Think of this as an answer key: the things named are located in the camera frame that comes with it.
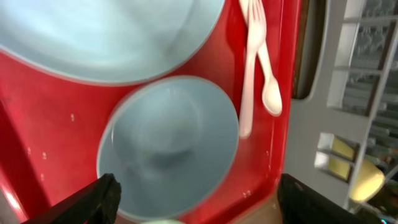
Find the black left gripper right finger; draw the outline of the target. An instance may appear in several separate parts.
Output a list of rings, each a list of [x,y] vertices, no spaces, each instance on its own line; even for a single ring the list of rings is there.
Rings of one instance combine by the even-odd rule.
[[[277,199],[283,224],[382,223],[376,217],[353,215],[289,174],[281,175]]]

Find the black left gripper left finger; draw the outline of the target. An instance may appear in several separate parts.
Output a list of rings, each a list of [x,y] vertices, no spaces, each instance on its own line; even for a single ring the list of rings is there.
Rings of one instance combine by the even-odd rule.
[[[23,224],[113,224],[121,200],[121,184],[104,174],[85,188]]]

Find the yellow plastic cup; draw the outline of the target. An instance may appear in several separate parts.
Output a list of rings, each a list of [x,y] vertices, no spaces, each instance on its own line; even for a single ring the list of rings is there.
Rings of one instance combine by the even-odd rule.
[[[331,150],[347,159],[353,159],[354,150],[337,138],[334,138]],[[333,158],[329,160],[328,170],[339,177],[347,179],[349,168],[350,165],[347,162]],[[382,189],[384,181],[384,173],[371,161],[364,159],[349,197],[355,202],[365,202]]]

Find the light blue bowl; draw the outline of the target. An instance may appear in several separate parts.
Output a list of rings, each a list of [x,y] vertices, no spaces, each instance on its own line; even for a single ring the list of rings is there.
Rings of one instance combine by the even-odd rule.
[[[96,174],[113,174],[121,185],[123,218],[175,218],[228,175],[238,129],[233,102],[217,84],[188,75],[163,78],[114,109],[98,145]]]

